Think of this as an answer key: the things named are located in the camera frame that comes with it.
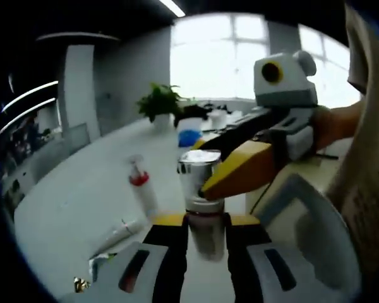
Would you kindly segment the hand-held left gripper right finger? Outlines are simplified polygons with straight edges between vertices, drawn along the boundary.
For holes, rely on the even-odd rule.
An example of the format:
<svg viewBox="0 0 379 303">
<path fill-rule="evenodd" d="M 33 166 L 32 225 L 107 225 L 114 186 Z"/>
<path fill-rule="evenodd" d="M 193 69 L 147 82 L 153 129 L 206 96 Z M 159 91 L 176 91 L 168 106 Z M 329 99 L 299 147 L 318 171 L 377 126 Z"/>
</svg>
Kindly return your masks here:
<svg viewBox="0 0 379 303">
<path fill-rule="evenodd" d="M 224 214 L 227 266 L 231 274 L 235 302 L 263 302 L 260 279 L 247 251 L 248 246 L 270 244 L 268 233 L 253 216 L 235 216 Z M 297 281 L 290 267 L 276 249 L 267 249 L 263 255 L 268 258 L 274 273 L 284 292 L 290 292 Z"/>
</svg>

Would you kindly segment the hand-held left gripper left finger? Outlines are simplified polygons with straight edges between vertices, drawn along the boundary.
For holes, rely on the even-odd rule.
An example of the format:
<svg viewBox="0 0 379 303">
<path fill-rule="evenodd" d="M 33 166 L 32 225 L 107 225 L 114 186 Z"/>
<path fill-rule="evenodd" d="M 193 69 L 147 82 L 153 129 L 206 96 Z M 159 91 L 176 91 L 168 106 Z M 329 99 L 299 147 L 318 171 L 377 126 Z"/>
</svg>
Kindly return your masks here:
<svg viewBox="0 0 379 303">
<path fill-rule="evenodd" d="M 132 242 L 98 271 L 92 302 L 179 302 L 187 269 L 188 218 L 155 217 L 142 242 Z"/>
</svg>

